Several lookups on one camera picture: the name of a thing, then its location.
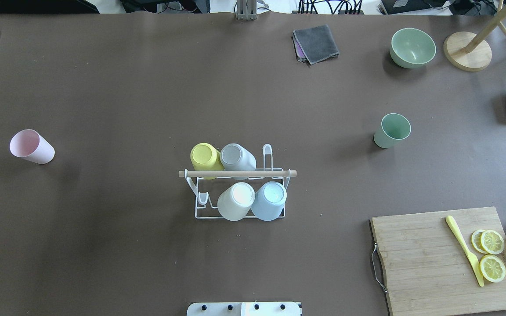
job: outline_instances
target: table surface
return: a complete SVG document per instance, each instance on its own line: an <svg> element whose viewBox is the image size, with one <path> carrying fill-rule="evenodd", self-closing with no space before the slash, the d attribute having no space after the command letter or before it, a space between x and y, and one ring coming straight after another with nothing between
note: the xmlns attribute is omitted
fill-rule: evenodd
<svg viewBox="0 0 506 316"><path fill-rule="evenodd" d="M506 37L488 36L481 72L442 53L447 36L487 21L0 15L0 316L184 315L191 302L255 300L386 315L370 218L495 206L506 233ZM340 56L297 62L292 30L321 24ZM437 45L424 68L389 56L405 27ZM382 150L372 135L389 112L413 129ZM26 128L56 148L49 164L10 154ZM237 142L258 160L272 144L275 166L298 170L286 217L196 220L177 171L199 142Z"/></svg>

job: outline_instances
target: wooden dowel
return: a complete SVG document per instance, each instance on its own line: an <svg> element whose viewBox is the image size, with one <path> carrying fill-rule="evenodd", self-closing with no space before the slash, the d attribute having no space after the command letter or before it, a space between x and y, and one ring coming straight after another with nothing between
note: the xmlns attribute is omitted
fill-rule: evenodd
<svg viewBox="0 0 506 316"><path fill-rule="evenodd" d="M295 170L251 170L251 171L233 171L233 170L187 170L187 176L200 176L206 178L209 176L246 176L248 178L261 178L266 176L296 176ZM179 171L179 177L184 178L184 170Z"/></svg>
<svg viewBox="0 0 506 316"><path fill-rule="evenodd" d="M502 9L502 5L503 5L503 0L500 0L497 5L497 12L499 12ZM505 34L505 36L506 36L506 27L504 26L502 21L499 22L499 28L501 29L501 32L503 32L503 34Z"/></svg>
<svg viewBox="0 0 506 316"><path fill-rule="evenodd" d="M469 54L472 50L475 50L476 47L483 41L485 38L492 32L492 30L500 23L502 20L506 18L506 5L497 12L497 14L489 21L489 23L484 27L481 32L479 32L476 37L474 37L466 47L464 47L464 52Z"/></svg>

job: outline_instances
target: green bowl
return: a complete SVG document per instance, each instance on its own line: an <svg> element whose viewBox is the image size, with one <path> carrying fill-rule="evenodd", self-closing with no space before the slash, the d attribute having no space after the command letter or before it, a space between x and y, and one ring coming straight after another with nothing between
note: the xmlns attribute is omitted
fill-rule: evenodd
<svg viewBox="0 0 506 316"><path fill-rule="evenodd" d="M390 56L403 68L419 68L430 62L436 54L436 46L422 30L406 28L392 36Z"/></svg>

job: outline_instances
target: gray cloth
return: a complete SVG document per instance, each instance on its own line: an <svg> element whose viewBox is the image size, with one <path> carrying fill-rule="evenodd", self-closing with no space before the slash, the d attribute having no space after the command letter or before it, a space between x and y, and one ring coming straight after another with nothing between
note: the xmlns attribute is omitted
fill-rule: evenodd
<svg viewBox="0 0 506 316"><path fill-rule="evenodd" d="M339 49L327 24L311 29L293 30L293 35L310 65L339 55Z"/></svg>

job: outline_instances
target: plastic knife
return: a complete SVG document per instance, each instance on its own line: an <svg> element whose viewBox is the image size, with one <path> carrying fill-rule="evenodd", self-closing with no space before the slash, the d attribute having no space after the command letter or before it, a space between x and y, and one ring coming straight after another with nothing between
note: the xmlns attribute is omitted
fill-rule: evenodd
<svg viewBox="0 0 506 316"><path fill-rule="evenodd" d="M473 272L476 274L478 284L480 286L484 286L484 276L480 271L480 262L478 261L477 256L469 250L468 245L464 241L464 236L462 236L462 232L460 232L460 228L458 227L458 224L456 224L456 220L454 217L449 215L446 217L446 223L448 224L448 227L450 227L450 230L452 230L456 240L460 243L460 246L462 246L466 257L468 257L468 261L472 265Z"/></svg>

